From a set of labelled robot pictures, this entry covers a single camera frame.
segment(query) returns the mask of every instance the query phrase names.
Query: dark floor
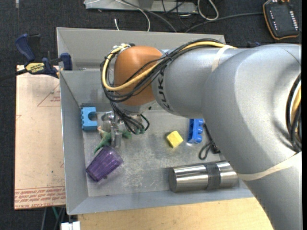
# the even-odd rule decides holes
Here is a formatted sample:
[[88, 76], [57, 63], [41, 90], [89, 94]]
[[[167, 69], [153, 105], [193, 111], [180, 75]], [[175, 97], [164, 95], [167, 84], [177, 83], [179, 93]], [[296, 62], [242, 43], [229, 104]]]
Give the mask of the dark floor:
[[[217, 4], [220, 17], [239, 13], [261, 12], [266, 0], [223, 0]], [[301, 21], [302, 0], [291, 0], [296, 16]], [[114, 18], [120, 19], [121, 30], [146, 30], [146, 19], [138, 11], [87, 11], [83, 0], [0, 0], [0, 69], [2, 76], [12, 74], [16, 64], [25, 63], [18, 53], [14, 40], [21, 34], [42, 35], [42, 51], [50, 51], [51, 58], [57, 57], [55, 38], [56, 27], [114, 29]], [[163, 21], [149, 15], [151, 30], [171, 32]], [[186, 28], [176, 15], [167, 18], [179, 32]], [[198, 15], [184, 19], [187, 26], [191, 22], [202, 22]], [[228, 44], [245, 47], [247, 42], [262, 44], [275, 43], [271, 38], [262, 15], [237, 17], [200, 26], [196, 33], [223, 34]], [[301, 43], [301, 36], [282, 40], [283, 43]], [[15, 136], [15, 78], [0, 82], [0, 229], [36, 230], [41, 226], [44, 209], [15, 211], [13, 208], [14, 189], [14, 136]], [[46, 229], [53, 229], [55, 218], [52, 210], [47, 210]]]

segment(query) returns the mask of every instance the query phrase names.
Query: silver cylinder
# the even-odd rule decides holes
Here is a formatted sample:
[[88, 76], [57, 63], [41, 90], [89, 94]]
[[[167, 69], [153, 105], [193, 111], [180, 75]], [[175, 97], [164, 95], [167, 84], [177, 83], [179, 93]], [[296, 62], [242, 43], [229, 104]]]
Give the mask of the silver cylinder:
[[221, 161], [170, 168], [168, 181], [171, 191], [186, 192], [233, 187], [238, 177], [228, 162]]
[[233, 168], [226, 161], [216, 163], [220, 171], [220, 186], [219, 188], [234, 187], [238, 182], [238, 176]]
[[205, 190], [208, 174], [203, 164], [179, 166], [169, 170], [168, 181], [173, 192]]

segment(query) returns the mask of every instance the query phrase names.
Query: yellow block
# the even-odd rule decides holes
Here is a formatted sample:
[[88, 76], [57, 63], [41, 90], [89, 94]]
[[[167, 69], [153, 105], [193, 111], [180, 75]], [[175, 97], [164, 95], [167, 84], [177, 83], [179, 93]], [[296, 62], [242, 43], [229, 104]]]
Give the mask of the yellow block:
[[173, 131], [166, 137], [166, 139], [173, 148], [175, 148], [176, 146], [180, 145], [183, 142], [183, 138], [178, 133], [178, 131]]

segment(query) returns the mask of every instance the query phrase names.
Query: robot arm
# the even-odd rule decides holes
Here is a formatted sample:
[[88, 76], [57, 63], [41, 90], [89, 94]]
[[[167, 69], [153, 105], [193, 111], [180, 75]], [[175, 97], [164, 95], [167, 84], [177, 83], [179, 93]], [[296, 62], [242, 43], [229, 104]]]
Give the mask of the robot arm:
[[[156, 100], [172, 114], [203, 117], [216, 145], [272, 225], [277, 230], [302, 229], [302, 157], [289, 134], [289, 123], [297, 115], [288, 110], [299, 108], [295, 102], [301, 93], [301, 46], [235, 49], [211, 42], [209, 47], [184, 50], [176, 57], [173, 51], [133, 46], [118, 54], [115, 88], [141, 70], [133, 84], [113, 90], [114, 101], [123, 100], [119, 95], [129, 97], [117, 108], [127, 116], [138, 115]], [[133, 92], [146, 71], [159, 67], [157, 59], [168, 63], [147, 80], [150, 85]]]

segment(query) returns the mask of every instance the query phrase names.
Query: blue block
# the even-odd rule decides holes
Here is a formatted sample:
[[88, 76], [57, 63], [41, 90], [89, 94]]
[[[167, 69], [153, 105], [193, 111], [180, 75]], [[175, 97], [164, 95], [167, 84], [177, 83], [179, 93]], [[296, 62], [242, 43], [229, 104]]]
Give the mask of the blue block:
[[189, 134], [188, 143], [201, 143], [203, 132], [203, 119], [190, 119], [189, 120]]
[[97, 129], [97, 121], [92, 121], [89, 117], [90, 115], [96, 115], [96, 107], [81, 108], [81, 123], [84, 131]]

